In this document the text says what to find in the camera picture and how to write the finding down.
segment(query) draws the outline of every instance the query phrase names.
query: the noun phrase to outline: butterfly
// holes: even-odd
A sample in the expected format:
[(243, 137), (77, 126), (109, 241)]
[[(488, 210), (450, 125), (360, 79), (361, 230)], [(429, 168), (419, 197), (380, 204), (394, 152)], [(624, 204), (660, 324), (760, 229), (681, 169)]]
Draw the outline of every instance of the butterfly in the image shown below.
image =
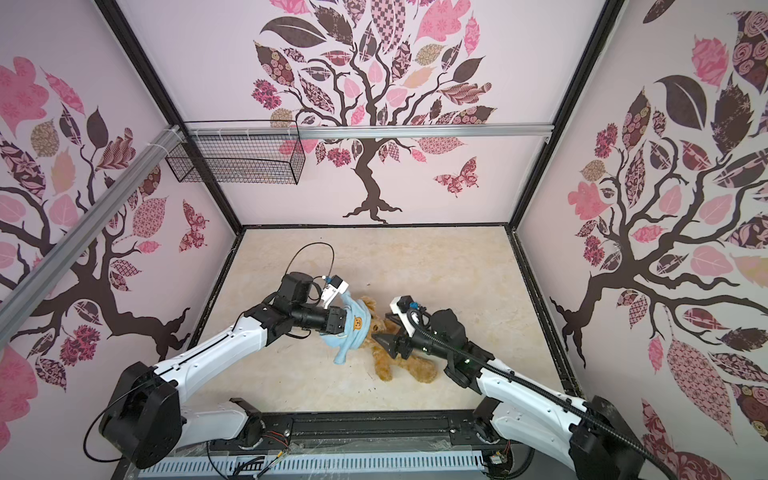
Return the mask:
[(210, 220), (205, 220), (203, 214), (196, 214), (194, 208), (184, 202), (184, 216), (187, 218), (187, 223), (190, 224), (190, 229), (181, 237), (181, 243), (179, 243), (179, 251), (183, 252), (189, 250), (192, 247), (200, 248), (205, 245), (205, 237), (201, 230), (205, 228), (205, 223)]
[(458, 174), (457, 177), (454, 175), (438, 175), (435, 177), (435, 181), (441, 185), (447, 186), (448, 191), (458, 198), (458, 192), (462, 191), (464, 188), (462, 184), (467, 187), (477, 186), (478, 176), (475, 173), (475, 170), (477, 170), (476, 159), (477, 157), (470, 158), (469, 161), (464, 164), (462, 172)]

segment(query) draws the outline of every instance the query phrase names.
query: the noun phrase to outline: wallpaper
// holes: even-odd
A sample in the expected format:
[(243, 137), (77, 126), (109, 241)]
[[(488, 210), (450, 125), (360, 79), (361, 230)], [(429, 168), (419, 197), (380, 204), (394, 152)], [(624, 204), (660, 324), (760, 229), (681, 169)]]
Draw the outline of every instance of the wallpaper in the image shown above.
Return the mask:
[[(234, 2), (226, 18), (237, 13), (235, 28), (210, 5), (191, 12), (179, 12), (173, 2), (121, 5), (191, 126), (225, 127), (194, 121), (227, 119), (284, 125), (295, 118), (311, 128), (549, 122), (601, 2), (265, 0), (258, 8)], [(544, 39), (530, 22), (541, 15), (567, 41)], [(191, 35), (196, 28), (215, 34), (201, 45)], [(192, 72), (188, 54), (169, 35), (217, 53), (197, 55)], [(531, 37), (540, 39), (535, 47)], [(211, 76), (219, 71), (229, 73)], [(222, 188), (244, 223), (501, 222), (511, 216), (540, 142), (304, 141), (298, 186)], [(286, 158), (292, 151), (291, 143), (280, 147)], [(314, 201), (318, 195), (322, 202)], [(267, 203), (270, 208), (256, 207)]]
[(630, 4), (521, 226), (585, 390), (679, 478), (765, 472), (767, 58), (755, 3)]
[[(2, 296), (138, 153), (159, 148), (148, 142), (164, 128), (90, 2), (38, 7), (15, 5), (0, 21)], [(33, 19), (71, 44), (21, 41), (17, 30)], [(79, 48), (89, 55), (68, 56)], [(4, 478), (110, 475), (114, 465), (87, 460), (79, 440), (122, 369), (185, 346), (232, 240), (201, 184), (179, 184), (164, 162), (149, 173), (0, 352)], [(32, 458), (42, 439), (48, 448)], [(89, 445), (115, 456), (98, 434)]]

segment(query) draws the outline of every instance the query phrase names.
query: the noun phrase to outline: marble-patterned surface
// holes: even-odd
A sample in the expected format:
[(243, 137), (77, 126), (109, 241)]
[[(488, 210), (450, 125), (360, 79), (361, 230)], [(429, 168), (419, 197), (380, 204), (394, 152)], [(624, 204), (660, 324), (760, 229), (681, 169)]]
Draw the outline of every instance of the marble-patterned surface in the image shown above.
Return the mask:
[[(381, 314), (398, 295), (411, 295), (432, 312), (452, 308), (470, 340), (562, 390), (503, 227), (250, 230), (201, 342), (273, 292), (294, 253), (315, 241), (334, 246), (333, 273), (349, 282), (354, 298), (372, 297)], [(313, 245), (291, 271), (327, 273), (330, 257), (328, 247)], [(335, 354), (316, 333), (304, 340), (284, 336), (208, 382), (190, 403), (239, 396), (263, 412), (323, 412), (473, 409), (481, 399), (445, 376), (440, 359), (437, 380), (422, 384), (396, 367), (391, 382), (381, 381), (370, 350), (351, 351), (342, 366), (333, 364)]]

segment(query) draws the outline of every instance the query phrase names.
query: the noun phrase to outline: brown fur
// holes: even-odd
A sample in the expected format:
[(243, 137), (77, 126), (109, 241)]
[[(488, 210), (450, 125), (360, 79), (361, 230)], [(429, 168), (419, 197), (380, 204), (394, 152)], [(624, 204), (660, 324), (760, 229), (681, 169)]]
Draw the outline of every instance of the brown fur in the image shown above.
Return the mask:
[(397, 333), (399, 326), (394, 322), (376, 315), (376, 301), (367, 296), (361, 299), (365, 302), (368, 310), (371, 311), (371, 328), (368, 329), (363, 346), (371, 348), (373, 353), (373, 365), (376, 369), (376, 375), (385, 382), (392, 380), (391, 365), (397, 365), (400, 368), (408, 370), (408, 373), (417, 381), (422, 383), (431, 383), (437, 377), (437, 367), (432, 360), (424, 359), (417, 355), (411, 355), (407, 360), (400, 356), (392, 359), (384, 349), (371, 338), (372, 333)]

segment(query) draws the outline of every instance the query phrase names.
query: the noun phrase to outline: black mesh basket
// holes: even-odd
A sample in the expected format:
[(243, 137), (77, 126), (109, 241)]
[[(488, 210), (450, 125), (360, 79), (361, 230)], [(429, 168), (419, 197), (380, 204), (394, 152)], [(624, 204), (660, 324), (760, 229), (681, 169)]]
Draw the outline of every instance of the black mesh basket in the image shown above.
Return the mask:
[[(295, 121), (275, 123), (298, 127)], [(306, 159), (298, 128), (275, 134), (195, 134), (193, 140), (216, 182), (298, 184)], [(180, 182), (206, 180), (207, 173), (201, 175), (194, 167), (191, 151), (187, 144), (178, 144), (165, 157)]]

